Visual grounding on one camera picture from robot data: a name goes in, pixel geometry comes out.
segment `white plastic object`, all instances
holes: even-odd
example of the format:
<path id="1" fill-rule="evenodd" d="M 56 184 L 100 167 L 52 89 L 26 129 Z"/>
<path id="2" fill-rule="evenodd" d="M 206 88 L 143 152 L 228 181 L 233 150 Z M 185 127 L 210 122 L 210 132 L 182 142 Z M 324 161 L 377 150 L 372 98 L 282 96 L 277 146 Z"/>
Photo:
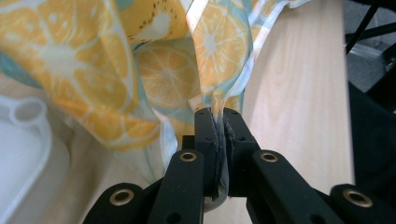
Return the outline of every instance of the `white plastic object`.
<path id="1" fill-rule="evenodd" d="M 37 98 L 0 95 L 0 223 L 39 223 L 69 169 Z"/>

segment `fabric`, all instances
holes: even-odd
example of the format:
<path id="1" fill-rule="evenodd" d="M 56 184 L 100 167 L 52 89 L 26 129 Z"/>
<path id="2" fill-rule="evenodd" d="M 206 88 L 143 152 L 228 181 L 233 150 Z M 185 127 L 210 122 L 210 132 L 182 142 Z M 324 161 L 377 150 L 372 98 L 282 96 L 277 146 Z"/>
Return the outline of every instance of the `fabric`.
<path id="1" fill-rule="evenodd" d="M 277 15 L 306 0 L 2 0 L 0 67 L 43 88 L 149 183 L 193 113 L 241 111 Z"/>
<path id="2" fill-rule="evenodd" d="M 396 209 L 396 115 L 349 83 L 356 186 Z"/>

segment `wooden surface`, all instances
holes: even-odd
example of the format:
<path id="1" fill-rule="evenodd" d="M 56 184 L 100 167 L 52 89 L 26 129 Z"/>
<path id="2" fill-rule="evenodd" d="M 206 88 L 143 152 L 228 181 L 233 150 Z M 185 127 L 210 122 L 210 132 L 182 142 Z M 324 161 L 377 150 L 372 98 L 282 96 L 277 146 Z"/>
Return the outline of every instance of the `wooden surface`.
<path id="1" fill-rule="evenodd" d="M 325 193 L 351 183 L 341 1 L 285 9 L 246 89 L 244 118 L 261 148 L 280 152 Z"/>
<path id="2" fill-rule="evenodd" d="M 341 0 L 313 0 L 284 9 L 256 62 L 243 113 L 262 148 L 281 152 L 325 193 L 353 180 L 341 7 Z M 3 75 L 0 94 L 46 99 L 43 91 Z M 52 116 L 65 119 L 48 104 Z M 66 121 L 73 130 L 64 137 L 71 168 L 43 223 L 81 223 L 98 196 L 114 184 L 147 186 L 73 120 Z M 205 214 L 205 223 L 250 223 L 245 201 L 228 200 Z"/>

